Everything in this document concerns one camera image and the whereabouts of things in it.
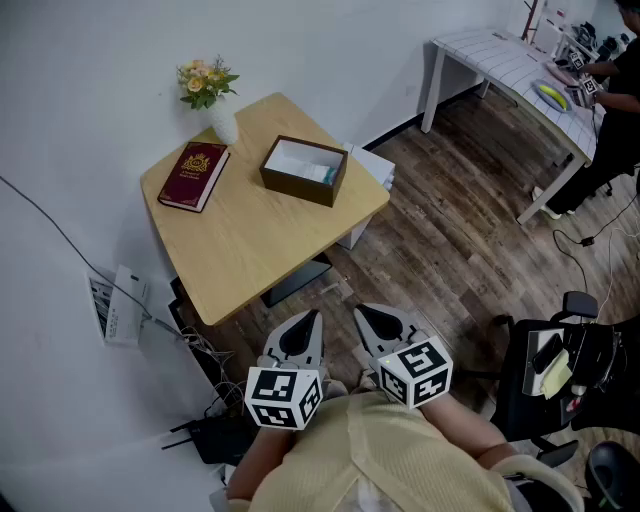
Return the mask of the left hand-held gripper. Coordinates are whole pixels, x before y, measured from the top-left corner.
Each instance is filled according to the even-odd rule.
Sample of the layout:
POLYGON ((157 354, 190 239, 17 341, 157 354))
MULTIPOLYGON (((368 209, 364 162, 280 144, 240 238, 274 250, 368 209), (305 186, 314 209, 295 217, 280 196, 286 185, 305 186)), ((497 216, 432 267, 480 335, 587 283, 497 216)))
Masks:
POLYGON ((307 310, 273 330, 249 369, 244 403, 259 427, 304 430, 325 398, 323 317, 307 310), (303 357, 290 361, 278 357, 303 357))

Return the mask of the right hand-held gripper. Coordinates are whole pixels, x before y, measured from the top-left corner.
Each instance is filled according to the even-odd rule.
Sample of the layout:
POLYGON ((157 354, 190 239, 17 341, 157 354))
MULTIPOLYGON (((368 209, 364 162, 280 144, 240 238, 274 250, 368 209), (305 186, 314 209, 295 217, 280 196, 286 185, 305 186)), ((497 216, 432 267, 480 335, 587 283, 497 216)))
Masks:
POLYGON ((388 398, 415 409, 449 391, 453 361, 438 336, 427 337, 406 312, 383 304, 358 304, 353 315, 388 398))

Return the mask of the brown box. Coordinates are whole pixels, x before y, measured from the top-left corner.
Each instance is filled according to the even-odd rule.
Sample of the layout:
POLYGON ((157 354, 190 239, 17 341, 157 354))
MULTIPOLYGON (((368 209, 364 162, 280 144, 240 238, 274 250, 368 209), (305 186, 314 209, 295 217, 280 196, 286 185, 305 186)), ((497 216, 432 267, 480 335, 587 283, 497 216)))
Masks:
POLYGON ((323 144, 279 135, 259 171, 264 186, 272 191, 333 207, 346 174, 348 153, 323 144), (303 179, 297 171, 303 163, 332 166, 338 174, 332 186, 303 179))

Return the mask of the light blue cloth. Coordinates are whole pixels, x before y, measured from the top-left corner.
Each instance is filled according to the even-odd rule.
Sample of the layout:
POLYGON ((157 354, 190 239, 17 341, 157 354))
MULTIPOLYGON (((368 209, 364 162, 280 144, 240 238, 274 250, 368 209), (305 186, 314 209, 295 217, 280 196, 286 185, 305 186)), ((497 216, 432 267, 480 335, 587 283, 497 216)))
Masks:
POLYGON ((338 168, 310 162, 303 163, 297 175, 303 179, 332 186, 338 174, 338 168))

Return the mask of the person's right forearm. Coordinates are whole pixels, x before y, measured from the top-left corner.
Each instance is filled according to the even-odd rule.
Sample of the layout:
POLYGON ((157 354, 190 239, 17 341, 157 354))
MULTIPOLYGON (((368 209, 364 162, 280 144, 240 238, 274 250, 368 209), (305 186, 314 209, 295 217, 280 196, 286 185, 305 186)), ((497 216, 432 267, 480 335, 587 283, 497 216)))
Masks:
POLYGON ((448 393, 421 405, 419 409, 451 444, 485 469, 492 469, 502 460, 517 454, 495 425, 448 393))

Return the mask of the person's left forearm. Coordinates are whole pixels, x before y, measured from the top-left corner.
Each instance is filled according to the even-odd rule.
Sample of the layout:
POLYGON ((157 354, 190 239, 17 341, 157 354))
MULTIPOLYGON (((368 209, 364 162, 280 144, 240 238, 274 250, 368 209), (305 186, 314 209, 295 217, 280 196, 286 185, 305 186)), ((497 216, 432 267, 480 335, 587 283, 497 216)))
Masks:
POLYGON ((226 488, 226 497, 251 501, 263 480, 281 465, 294 440, 294 431, 261 428, 235 468, 226 488))

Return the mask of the grey box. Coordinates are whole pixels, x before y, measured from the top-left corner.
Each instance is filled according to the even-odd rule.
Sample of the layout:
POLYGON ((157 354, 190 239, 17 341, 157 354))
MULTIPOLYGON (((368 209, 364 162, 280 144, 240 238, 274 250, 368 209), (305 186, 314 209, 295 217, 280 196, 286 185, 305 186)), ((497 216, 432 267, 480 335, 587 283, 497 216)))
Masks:
POLYGON ((538 375, 535 373, 535 370, 532 366, 532 359, 534 355, 546 344, 546 342, 554 333, 558 333, 562 337, 562 340, 564 341, 563 329, 547 329, 547 330, 529 332, 526 358, 525 358, 525 373, 524 373, 524 380, 523 380, 523 386, 522 386, 522 392, 525 395, 528 395, 528 396, 542 395, 540 391, 540 384, 545 371, 549 367, 542 374, 538 375))

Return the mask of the light wooden side table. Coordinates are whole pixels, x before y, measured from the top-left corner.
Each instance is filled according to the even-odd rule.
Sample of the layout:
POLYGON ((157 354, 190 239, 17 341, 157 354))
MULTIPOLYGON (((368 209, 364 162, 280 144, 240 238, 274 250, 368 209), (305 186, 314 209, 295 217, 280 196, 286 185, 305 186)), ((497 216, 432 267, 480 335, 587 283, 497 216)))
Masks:
POLYGON ((282 93, 236 114, 239 139, 200 213, 157 197, 181 150, 141 178, 150 216, 201 320, 215 325, 379 212, 390 195, 354 158, 333 207, 265 188, 259 167, 280 135, 332 148, 337 142, 282 93))

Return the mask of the black router with antennas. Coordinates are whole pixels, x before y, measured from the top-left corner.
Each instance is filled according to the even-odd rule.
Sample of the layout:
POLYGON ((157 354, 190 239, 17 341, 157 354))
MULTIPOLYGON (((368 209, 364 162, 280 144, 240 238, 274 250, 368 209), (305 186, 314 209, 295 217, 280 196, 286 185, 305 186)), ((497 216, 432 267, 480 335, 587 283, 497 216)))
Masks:
POLYGON ((187 430, 189 437, 162 447, 168 450, 193 442, 204 464, 237 466, 249 450, 254 435, 242 416, 221 415, 192 420, 171 429, 171 433, 187 430))

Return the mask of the person's pale yellow cardigan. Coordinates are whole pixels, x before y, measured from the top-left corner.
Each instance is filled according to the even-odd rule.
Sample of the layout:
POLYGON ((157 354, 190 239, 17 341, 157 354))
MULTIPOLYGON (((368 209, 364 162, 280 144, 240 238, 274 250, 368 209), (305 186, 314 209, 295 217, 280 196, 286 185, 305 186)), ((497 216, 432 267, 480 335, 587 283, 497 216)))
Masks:
POLYGON ((585 512, 564 475, 520 454, 485 469, 420 409, 363 390, 325 401, 231 512, 585 512))

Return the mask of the black office chair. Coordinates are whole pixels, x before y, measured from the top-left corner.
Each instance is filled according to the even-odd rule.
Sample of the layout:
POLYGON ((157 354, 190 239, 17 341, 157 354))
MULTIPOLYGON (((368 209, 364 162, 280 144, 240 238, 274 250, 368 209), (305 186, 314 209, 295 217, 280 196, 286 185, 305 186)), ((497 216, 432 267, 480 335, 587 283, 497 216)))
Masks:
POLYGON ((509 344, 497 378, 493 423, 509 441, 531 441, 538 459, 551 466, 568 461, 578 444, 555 445, 547 436, 566 427, 607 427, 640 436, 640 313, 600 324, 597 300, 585 292, 565 293, 561 310, 548 320, 495 318, 508 328, 509 344), (551 399, 522 392, 530 331, 563 329, 572 376, 551 399))

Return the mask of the black phone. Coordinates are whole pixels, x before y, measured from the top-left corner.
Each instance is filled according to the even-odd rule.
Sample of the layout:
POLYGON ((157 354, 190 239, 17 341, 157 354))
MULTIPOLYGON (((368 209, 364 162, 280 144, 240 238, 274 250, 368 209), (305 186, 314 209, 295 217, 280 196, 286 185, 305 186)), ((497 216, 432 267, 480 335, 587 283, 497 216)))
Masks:
POLYGON ((562 337, 558 333, 554 333, 532 359, 532 366, 535 373, 538 375, 542 374, 562 350, 562 337))

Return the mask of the white square cabinet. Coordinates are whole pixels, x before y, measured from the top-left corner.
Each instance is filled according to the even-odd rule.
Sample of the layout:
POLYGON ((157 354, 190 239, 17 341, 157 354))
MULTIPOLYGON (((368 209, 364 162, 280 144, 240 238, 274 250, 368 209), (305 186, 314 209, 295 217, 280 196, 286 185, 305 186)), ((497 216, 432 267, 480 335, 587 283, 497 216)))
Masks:
MULTIPOLYGON (((353 156, 388 192, 391 191, 395 178, 396 165, 359 146, 344 143, 343 148, 353 156)), ((352 250, 371 221, 368 217, 358 224, 350 233, 341 238, 337 244, 352 250)))

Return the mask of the yellow sticky notes pad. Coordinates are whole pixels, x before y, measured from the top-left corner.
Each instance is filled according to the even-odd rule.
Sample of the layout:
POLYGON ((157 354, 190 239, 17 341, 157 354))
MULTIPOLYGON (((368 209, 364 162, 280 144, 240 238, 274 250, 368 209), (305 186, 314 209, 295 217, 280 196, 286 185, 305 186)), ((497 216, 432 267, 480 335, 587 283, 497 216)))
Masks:
POLYGON ((540 391, 546 400, 554 397, 572 376, 569 368, 569 353, 562 349, 552 361, 541 380, 540 391))

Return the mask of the dark red hardcover book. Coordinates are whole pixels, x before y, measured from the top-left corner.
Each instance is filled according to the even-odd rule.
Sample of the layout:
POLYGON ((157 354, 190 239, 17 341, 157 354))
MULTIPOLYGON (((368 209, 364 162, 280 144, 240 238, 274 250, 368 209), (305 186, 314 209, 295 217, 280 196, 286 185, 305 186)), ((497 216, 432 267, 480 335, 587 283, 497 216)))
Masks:
POLYGON ((229 157, 226 145, 189 142, 165 181, 158 202, 201 213, 229 157))

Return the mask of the white textured vase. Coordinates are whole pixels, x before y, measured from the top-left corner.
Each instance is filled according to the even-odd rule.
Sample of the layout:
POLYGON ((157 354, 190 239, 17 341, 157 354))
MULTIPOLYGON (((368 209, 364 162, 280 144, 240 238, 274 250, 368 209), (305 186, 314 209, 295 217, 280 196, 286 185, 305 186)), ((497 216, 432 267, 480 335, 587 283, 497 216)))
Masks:
POLYGON ((207 116, 216 136, 225 145, 233 145, 239 139, 238 125, 230 103, 218 96, 211 107, 207 109, 207 116))

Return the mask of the yellow and pink flower bouquet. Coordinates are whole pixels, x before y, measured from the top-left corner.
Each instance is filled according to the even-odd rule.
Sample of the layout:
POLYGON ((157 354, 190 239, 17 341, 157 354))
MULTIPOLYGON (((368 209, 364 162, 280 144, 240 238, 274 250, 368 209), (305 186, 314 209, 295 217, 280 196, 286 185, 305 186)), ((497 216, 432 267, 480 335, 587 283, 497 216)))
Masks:
POLYGON ((232 83, 238 78, 220 55, 210 63, 191 60, 176 68, 179 100, 192 110, 209 109, 225 95, 237 94, 232 83))

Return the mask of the blue oval plate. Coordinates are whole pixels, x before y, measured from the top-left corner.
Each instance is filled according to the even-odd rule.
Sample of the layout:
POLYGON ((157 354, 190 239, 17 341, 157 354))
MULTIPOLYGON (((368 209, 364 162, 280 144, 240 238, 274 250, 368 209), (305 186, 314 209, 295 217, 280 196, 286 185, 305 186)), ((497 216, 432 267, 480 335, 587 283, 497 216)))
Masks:
POLYGON ((531 82, 531 87, 551 109, 559 113, 569 113, 574 110, 573 103, 568 95, 549 82, 537 79, 531 82))

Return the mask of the yellow banana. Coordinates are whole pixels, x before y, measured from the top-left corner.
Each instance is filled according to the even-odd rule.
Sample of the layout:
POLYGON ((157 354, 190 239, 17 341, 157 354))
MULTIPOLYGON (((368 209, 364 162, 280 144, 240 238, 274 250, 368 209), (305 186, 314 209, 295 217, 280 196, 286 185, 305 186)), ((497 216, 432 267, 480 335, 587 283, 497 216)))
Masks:
POLYGON ((566 112, 570 110, 570 105, 567 99, 559 91, 548 85, 539 84, 537 86, 537 93, 539 96, 552 108, 559 112, 566 112))

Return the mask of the white desk with grid cloth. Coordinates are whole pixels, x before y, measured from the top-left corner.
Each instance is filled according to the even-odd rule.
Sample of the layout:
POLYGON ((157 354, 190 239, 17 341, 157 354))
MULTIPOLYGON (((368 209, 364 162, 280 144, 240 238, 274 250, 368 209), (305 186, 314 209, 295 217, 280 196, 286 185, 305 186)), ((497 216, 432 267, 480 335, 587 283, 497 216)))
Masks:
POLYGON ((571 109, 561 113, 548 105, 534 91, 533 83, 543 80, 563 91, 562 84, 545 66, 544 54, 526 45, 512 34, 499 29, 479 29, 438 36, 432 40, 436 58, 421 125, 431 130, 440 99, 444 62, 453 60, 483 79, 483 86, 492 84, 547 128, 573 156, 559 176, 517 218, 523 225, 556 194, 583 166, 592 163, 596 148, 594 124, 603 111, 593 111, 570 103, 571 109))

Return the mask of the pink cloth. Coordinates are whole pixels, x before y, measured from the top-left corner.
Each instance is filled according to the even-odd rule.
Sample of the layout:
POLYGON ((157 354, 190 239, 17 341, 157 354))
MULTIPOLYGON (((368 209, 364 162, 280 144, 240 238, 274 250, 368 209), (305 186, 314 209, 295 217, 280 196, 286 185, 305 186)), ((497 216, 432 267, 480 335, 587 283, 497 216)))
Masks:
POLYGON ((579 78, 575 72, 561 68, 551 61, 545 62, 544 66, 552 76, 562 82, 565 86, 577 87, 580 85, 579 78))

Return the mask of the white shelf unit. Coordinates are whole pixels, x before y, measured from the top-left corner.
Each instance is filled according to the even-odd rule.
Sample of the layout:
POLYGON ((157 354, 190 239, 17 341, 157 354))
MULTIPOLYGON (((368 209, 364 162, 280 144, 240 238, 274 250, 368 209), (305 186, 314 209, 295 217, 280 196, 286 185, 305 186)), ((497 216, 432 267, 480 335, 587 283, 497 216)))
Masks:
POLYGON ((540 0, 537 25, 531 44, 548 57, 555 57, 565 36, 573 36, 573 27, 589 22, 597 0, 540 0))

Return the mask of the dark red coat rack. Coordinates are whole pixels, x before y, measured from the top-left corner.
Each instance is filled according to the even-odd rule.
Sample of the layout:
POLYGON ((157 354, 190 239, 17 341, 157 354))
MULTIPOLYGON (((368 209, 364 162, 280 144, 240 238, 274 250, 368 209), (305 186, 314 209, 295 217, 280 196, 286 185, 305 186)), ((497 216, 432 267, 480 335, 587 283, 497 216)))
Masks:
POLYGON ((528 8, 528 16, 521 34, 522 41, 528 40, 528 35, 531 31, 531 25, 538 6, 538 1, 539 0, 523 0, 525 6, 528 8))

